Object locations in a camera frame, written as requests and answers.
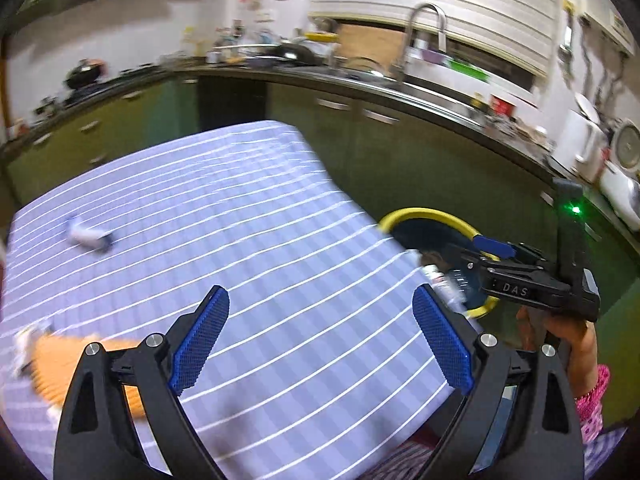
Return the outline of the orange honeycomb sponge cloth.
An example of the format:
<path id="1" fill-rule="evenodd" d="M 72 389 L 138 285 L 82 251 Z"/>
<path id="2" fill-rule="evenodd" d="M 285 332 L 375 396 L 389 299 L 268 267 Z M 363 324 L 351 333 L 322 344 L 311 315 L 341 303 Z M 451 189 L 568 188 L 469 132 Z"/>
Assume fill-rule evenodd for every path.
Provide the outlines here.
<path id="1" fill-rule="evenodd" d="M 105 350 L 126 350 L 137 343 L 129 339 L 99 339 L 98 337 L 75 337 L 42 335 L 37 338 L 28 358 L 30 377 L 35 393 L 48 404 L 48 414 L 60 420 L 70 382 L 77 364 L 92 342 L 99 342 Z"/>

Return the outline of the white rice cooker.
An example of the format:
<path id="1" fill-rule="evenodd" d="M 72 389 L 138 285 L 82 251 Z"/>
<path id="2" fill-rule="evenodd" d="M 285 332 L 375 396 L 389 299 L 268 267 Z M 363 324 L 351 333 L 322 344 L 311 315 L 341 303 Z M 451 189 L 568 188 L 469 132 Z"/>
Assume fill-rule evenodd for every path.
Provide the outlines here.
<path id="1" fill-rule="evenodd" d="M 599 188 L 616 216 L 631 232 L 639 232 L 639 127 L 630 119 L 619 119 L 614 128 L 608 160 Z"/>

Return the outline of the yellow rimmed trash bin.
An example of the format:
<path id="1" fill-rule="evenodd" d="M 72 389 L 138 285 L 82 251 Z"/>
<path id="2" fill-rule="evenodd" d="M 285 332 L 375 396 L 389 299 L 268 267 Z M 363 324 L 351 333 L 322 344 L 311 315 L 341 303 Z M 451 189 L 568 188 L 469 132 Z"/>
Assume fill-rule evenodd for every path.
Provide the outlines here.
<path id="1" fill-rule="evenodd" d="M 473 246 L 472 238 L 480 234 L 465 221 L 433 208 L 408 207 L 386 214 L 378 222 L 378 228 L 393 237 L 396 242 L 418 256 L 418 266 L 434 264 L 445 273 L 447 263 L 442 250 L 448 243 L 466 248 L 469 252 L 480 252 Z M 484 318 L 495 309 L 498 299 L 488 296 L 484 304 L 466 304 L 470 318 Z"/>

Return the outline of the foil wrapper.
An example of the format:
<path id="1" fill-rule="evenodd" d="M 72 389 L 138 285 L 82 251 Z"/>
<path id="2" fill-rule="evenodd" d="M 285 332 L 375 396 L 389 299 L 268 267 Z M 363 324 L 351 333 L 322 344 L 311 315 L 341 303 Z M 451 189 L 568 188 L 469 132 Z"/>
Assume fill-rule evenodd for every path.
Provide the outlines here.
<path id="1" fill-rule="evenodd" d="M 20 377 L 28 369 L 35 353 L 36 342 L 44 335 L 53 332 L 48 323 L 34 323 L 19 330 L 13 337 L 14 358 L 12 372 Z"/>

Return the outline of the small white box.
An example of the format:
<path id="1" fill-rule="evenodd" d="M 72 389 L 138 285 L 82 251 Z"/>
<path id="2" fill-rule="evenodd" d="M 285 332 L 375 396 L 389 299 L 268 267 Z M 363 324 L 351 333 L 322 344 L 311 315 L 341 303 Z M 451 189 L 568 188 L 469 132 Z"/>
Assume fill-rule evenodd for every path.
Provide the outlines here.
<path id="1" fill-rule="evenodd" d="M 96 252 L 107 252 L 114 243 L 114 234 L 111 231 L 89 228 L 79 217 L 70 217 L 67 220 L 65 233 L 70 244 Z"/>

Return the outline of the blue checked tablecloth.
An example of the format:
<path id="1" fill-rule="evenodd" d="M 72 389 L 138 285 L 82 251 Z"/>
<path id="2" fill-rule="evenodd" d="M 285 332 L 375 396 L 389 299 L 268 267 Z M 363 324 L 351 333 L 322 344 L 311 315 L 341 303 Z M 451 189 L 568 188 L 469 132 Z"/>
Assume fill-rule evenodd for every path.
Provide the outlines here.
<path id="1" fill-rule="evenodd" d="M 47 405 L 12 370 L 23 328 L 139 341 L 218 285 L 228 320 L 180 399 L 207 451 L 231 479 L 356 478 L 450 393 L 412 314 L 421 281 L 291 126 L 148 148 L 16 214 L 1 300 L 6 423 L 52 474 Z"/>

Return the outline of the black pot on stove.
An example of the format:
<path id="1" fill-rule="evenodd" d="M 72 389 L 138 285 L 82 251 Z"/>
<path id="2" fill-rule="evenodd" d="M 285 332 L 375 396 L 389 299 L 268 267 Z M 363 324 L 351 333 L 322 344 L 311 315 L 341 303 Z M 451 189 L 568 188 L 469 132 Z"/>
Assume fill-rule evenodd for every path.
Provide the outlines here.
<path id="1" fill-rule="evenodd" d="M 78 90 L 93 84 L 103 74 L 105 62 L 97 58 L 83 58 L 66 75 L 65 84 L 70 90 Z"/>

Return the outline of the clear plastic water bottle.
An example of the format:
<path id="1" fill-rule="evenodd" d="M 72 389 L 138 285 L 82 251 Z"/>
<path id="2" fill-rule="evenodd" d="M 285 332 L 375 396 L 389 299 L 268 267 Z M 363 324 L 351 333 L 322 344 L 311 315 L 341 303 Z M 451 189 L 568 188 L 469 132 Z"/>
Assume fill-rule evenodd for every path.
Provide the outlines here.
<path id="1" fill-rule="evenodd" d="M 466 311 L 465 294 L 451 275 L 442 273 L 434 264 L 424 266 L 422 272 L 427 283 L 449 310 L 458 313 Z"/>

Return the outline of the steel kitchen faucet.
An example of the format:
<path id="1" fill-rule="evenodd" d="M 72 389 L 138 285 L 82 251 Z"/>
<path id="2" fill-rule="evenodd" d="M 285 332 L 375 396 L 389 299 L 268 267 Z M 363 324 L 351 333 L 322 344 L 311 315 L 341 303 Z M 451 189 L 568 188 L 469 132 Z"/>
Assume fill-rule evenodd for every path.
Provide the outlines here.
<path id="1" fill-rule="evenodd" d="M 422 11 L 430 10 L 436 14 L 437 44 L 432 47 L 432 37 L 425 30 L 416 30 L 416 21 Z M 447 15 L 440 6 L 435 3 L 420 3 L 415 6 L 410 14 L 405 27 L 398 57 L 392 65 L 393 74 L 398 84 L 402 84 L 407 75 L 410 53 L 414 44 L 418 44 L 420 61 L 440 62 L 447 54 Z"/>

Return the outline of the white electric kettle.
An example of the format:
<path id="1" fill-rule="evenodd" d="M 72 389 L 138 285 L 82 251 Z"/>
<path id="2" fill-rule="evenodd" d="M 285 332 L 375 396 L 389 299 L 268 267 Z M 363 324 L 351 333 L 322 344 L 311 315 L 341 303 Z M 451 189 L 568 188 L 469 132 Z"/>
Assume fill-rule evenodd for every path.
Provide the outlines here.
<path id="1" fill-rule="evenodd" d="M 593 184 L 602 167 L 606 135 L 591 102 L 580 93 L 575 94 L 575 101 L 578 111 L 568 114 L 548 164 L 559 174 L 571 174 Z"/>

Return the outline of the steel sink basin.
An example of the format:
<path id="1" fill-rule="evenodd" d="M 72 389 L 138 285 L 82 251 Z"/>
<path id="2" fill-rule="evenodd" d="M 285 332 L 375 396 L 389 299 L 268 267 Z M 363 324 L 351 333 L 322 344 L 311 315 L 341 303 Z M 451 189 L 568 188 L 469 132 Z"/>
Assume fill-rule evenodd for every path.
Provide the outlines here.
<path id="1" fill-rule="evenodd" d="M 381 90 L 392 92 L 393 94 L 398 94 L 398 96 L 402 94 L 413 102 L 420 101 L 430 104 L 431 106 L 437 106 L 443 110 L 448 110 L 448 112 L 469 119 L 477 125 L 484 122 L 482 114 L 470 104 L 465 104 L 465 102 L 454 99 L 451 96 L 446 96 L 446 94 L 416 86 L 415 84 L 405 84 L 404 82 L 400 84 L 395 79 L 384 76 L 378 70 L 372 70 L 372 72 L 346 70 L 346 77 Z"/>

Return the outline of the wooden cutting board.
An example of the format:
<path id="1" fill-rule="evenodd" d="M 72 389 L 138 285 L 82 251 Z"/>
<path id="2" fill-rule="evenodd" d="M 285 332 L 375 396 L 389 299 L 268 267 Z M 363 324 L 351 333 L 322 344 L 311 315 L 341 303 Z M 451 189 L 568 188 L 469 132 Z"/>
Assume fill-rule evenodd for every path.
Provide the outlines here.
<path id="1" fill-rule="evenodd" d="M 336 53 L 343 58 L 370 58 L 389 68 L 398 57 L 404 37 L 399 30 L 344 24 L 338 33 L 340 46 Z"/>

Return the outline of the green lower kitchen cabinets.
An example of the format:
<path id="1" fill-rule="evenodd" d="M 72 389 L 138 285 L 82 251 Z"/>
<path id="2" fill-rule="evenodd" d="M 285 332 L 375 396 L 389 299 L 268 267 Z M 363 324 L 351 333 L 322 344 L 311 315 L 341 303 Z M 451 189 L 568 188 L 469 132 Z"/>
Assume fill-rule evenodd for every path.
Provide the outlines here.
<path id="1" fill-rule="evenodd" d="M 70 100 L 2 151 L 17 199 L 1 333 L 125 337 L 211 284 L 248 287 L 276 238 L 346 246 L 409 206 L 552 256 L 551 171 L 433 107 L 318 81 L 144 74 Z M 107 252 L 66 222 L 114 234 Z"/>

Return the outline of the black wok on counter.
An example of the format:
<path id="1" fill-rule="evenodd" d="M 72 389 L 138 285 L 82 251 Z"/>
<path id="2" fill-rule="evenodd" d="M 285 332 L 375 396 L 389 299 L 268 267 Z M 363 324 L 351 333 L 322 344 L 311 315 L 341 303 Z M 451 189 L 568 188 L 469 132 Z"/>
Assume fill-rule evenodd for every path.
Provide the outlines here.
<path id="1" fill-rule="evenodd" d="M 277 44 L 271 49 L 273 56 L 282 63 L 293 66 L 319 66 L 320 58 L 302 44 Z"/>

